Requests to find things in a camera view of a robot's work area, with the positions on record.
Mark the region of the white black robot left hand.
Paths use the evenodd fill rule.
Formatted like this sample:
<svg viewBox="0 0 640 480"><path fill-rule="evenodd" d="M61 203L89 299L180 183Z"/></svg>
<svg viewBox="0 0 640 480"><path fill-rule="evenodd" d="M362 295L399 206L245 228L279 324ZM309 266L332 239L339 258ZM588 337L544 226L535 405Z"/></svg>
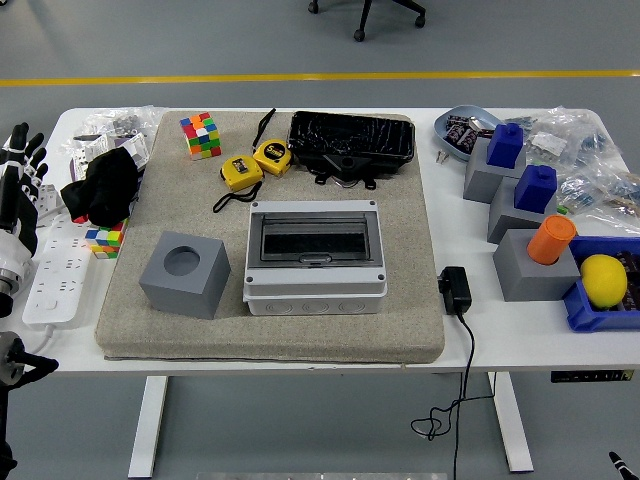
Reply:
<svg viewBox="0 0 640 480"><path fill-rule="evenodd" d="M17 284L25 277L38 239L36 203L48 171L44 135L31 139L26 122L14 126L1 148L1 281Z"/></svg>

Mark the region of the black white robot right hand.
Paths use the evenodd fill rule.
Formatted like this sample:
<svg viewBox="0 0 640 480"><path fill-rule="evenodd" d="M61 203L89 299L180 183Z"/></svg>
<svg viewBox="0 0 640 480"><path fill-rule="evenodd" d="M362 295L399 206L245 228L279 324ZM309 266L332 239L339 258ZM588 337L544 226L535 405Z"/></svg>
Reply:
<svg viewBox="0 0 640 480"><path fill-rule="evenodd" d="M636 475L622 460L622 458L614 451L609 452L609 458L614 468L621 475L623 480L639 480L639 476Z"/></svg>

